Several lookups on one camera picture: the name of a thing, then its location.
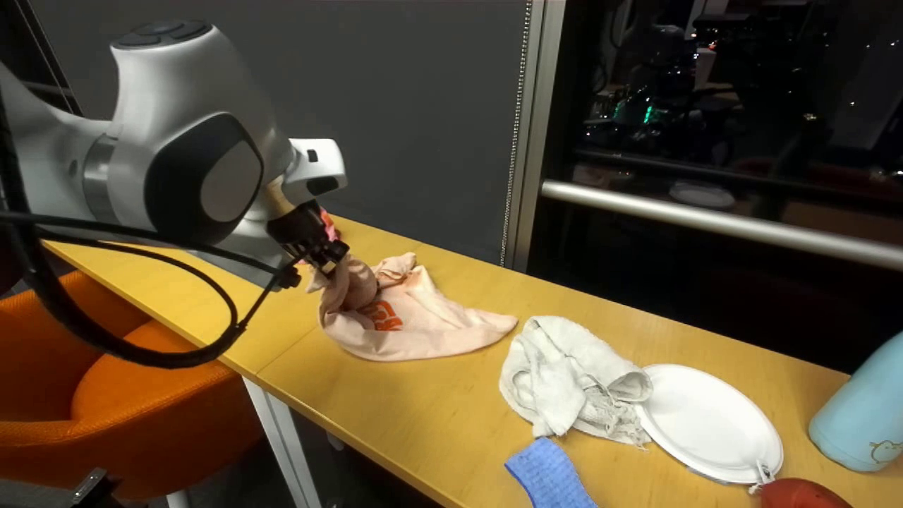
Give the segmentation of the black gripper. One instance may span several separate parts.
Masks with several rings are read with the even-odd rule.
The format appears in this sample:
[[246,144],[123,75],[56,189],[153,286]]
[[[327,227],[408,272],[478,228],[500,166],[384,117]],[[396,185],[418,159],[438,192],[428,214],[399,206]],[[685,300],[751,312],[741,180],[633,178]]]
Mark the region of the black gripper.
[[293,257],[334,276],[349,245],[327,231],[324,213],[315,202],[265,223],[265,231]]

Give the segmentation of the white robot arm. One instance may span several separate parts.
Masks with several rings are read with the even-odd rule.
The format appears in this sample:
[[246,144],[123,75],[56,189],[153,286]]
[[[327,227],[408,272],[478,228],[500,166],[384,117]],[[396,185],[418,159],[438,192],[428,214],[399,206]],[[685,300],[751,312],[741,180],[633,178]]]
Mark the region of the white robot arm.
[[318,199],[345,185],[329,139],[290,139],[231,39],[202,21],[143,27],[109,46],[106,121],[64,114],[0,67],[29,206],[153,228],[329,274],[346,245]]

